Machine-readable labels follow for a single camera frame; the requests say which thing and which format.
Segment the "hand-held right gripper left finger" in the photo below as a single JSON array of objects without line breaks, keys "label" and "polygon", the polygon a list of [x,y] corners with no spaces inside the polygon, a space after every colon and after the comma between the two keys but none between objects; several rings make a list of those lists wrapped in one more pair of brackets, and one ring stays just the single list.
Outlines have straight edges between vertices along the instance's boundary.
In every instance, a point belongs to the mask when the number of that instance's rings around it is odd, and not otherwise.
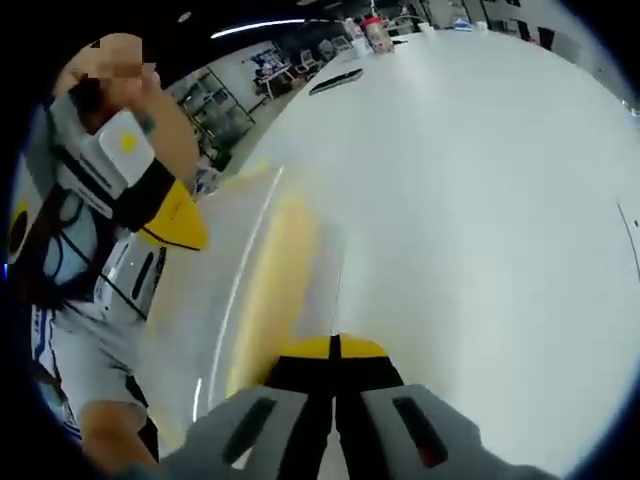
[{"label": "hand-held right gripper left finger", "polygon": [[334,339],[284,349],[265,382],[197,420],[185,443],[156,467],[123,479],[315,479],[333,423]]}]

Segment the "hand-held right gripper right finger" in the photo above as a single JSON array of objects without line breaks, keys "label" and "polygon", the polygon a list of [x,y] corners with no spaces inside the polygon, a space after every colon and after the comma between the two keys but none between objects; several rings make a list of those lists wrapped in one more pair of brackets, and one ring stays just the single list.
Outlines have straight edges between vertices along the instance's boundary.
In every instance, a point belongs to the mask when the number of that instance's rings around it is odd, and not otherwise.
[{"label": "hand-held right gripper right finger", "polygon": [[373,341],[333,338],[335,421],[352,479],[548,479],[487,449],[479,427],[427,387],[403,381]]}]

